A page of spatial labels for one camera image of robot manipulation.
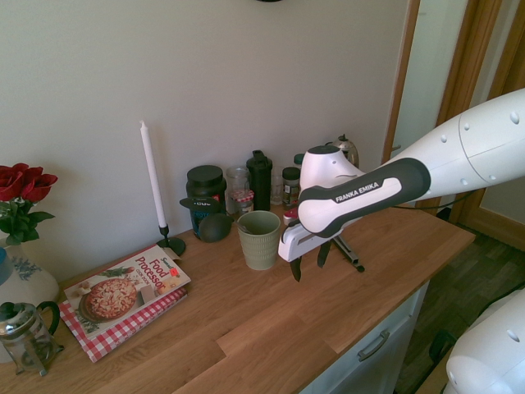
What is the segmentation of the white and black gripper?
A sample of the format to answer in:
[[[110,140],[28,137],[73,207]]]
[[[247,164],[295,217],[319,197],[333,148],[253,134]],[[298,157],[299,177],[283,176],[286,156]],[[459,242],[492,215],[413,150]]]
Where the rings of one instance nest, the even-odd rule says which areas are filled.
[[[300,222],[292,222],[282,233],[279,242],[278,254],[285,261],[290,262],[290,269],[294,279],[300,282],[302,256],[320,246],[317,255],[317,266],[323,268],[329,254],[329,242],[307,231]]]

